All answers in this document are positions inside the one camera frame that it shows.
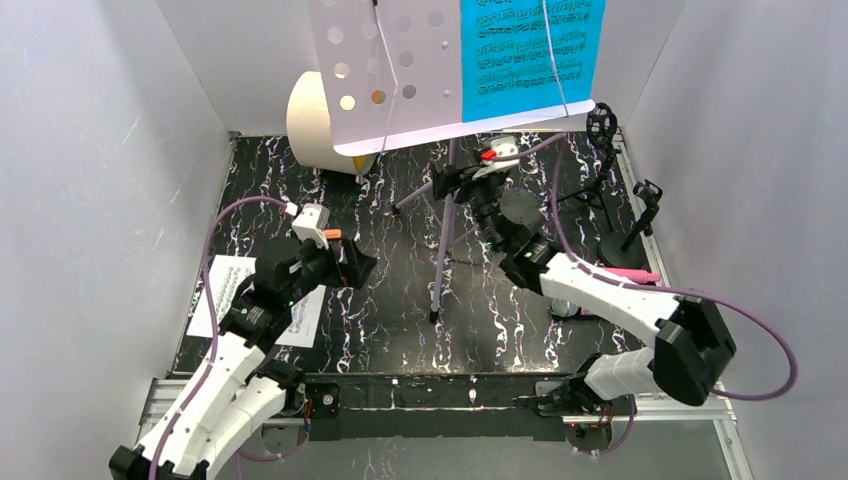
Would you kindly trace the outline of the silver tripod music stand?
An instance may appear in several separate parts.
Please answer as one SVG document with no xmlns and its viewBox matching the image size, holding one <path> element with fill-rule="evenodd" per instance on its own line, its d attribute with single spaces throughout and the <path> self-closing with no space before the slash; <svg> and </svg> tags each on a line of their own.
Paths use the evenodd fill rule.
<svg viewBox="0 0 848 480">
<path fill-rule="evenodd" d="M 601 1 L 312 1 L 309 21 L 333 149 L 383 154 L 448 142 L 444 166 L 418 189 L 444 205 L 439 249 L 470 204 L 488 244 L 537 289 L 549 248 L 526 193 L 502 194 L 521 159 L 501 147 L 458 165 L 464 136 L 590 112 Z"/>
</svg>

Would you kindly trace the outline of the white sheet music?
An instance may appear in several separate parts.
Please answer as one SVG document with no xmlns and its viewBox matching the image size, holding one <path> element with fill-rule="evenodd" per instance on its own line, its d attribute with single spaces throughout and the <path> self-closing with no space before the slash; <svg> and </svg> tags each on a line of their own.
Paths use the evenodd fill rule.
<svg viewBox="0 0 848 480">
<path fill-rule="evenodd" d="M 210 291 L 214 300 L 217 321 L 229 310 L 237 287 L 255 272 L 255 258 L 216 255 L 210 267 Z M 312 348 L 324 306 L 326 287 L 319 286 L 300 300 L 292 309 L 292 324 L 275 341 L 276 345 Z M 187 326 L 187 335 L 210 338 L 211 316 L 205 288 Z"/>
</svg>

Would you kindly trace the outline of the blue mesh microphone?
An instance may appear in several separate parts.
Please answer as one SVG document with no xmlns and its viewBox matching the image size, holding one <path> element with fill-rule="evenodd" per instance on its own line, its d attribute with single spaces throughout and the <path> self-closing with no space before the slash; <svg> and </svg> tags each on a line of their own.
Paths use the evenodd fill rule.
<svg viewBox="0 0 848 480">
<path fill-rule="evenodd" d="M 568 319 L 588 318 L 594 315 L 593 312 L 579 305 L 563 300 L 552 299 L 549 306 L 549 314 L 555 321 L 565 321 Z"/>
</svg>

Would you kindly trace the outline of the black round-base mic stand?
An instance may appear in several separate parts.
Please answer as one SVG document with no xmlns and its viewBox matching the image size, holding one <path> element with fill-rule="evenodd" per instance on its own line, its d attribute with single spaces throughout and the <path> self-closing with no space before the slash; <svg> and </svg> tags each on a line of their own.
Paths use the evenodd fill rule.
<svg viewBox="0 0 848 480">
<path fill-rule="evenodd" d="M 634 185 L 633 193 L 643 201 L 645 209 L 628 231 L 606 234 L 599 241 L 597 252 L 607 267 L 642 269 L 648 264 L 640 238 L 653 235 L 652 222 L 660 211 L 663 190 L 645 179 Z"/>
</svg>

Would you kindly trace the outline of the pink microphone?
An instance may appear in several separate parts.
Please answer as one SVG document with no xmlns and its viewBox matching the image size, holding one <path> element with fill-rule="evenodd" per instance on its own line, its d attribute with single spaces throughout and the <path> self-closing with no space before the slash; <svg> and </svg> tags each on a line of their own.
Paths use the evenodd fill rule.
<svg viewBox="0 0 848 480">
<path fill-rule="evenodd" d="M 605 267 L 605 270 L 620 277 L 627 278 L 631 282 L 642 285 L 658 284 L 662 281 L 662 276 L 660 274 L 642 269 Z"/>
</svg>

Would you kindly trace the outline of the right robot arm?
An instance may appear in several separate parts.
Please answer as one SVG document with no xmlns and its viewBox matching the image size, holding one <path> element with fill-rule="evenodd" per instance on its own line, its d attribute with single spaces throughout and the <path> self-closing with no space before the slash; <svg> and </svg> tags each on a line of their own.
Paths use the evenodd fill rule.
<svg viewBox="0 0 848 480">
<path fill-rule="evenodd" d="M 643 348 L 587 359 L 562 383 L 515 405 L 540 416 L 593 413 L 627 395 L 662 392 L 701 406 L 736 352 L 714 302 L 658 292 L 591 265 L 542 233 L 538 198 L 503 183 L 516 161 L 457 168 L 429 166 L 435 198 L 468 204 L 500 268 L 518 287 L 565 300 L 630 332 Z"/>
</svg>

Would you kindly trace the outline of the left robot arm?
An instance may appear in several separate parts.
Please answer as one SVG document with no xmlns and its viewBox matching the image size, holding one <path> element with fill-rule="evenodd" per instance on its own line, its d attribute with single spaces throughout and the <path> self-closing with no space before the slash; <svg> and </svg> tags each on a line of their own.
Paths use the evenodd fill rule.
<svg viewBox="0 0 848 480">
<path fill-rule="evenodd" d="M 108 467 L 115 479 L 213 479 L 243 443 L 280 413 L 303 373 L 270 359 L 296 304 L 320 287 L 361 288 L 377 265 L 349 237 L 326 248 L 282 238 L 236 288 L 203 363 L 160 421 Z"/>
</svg>

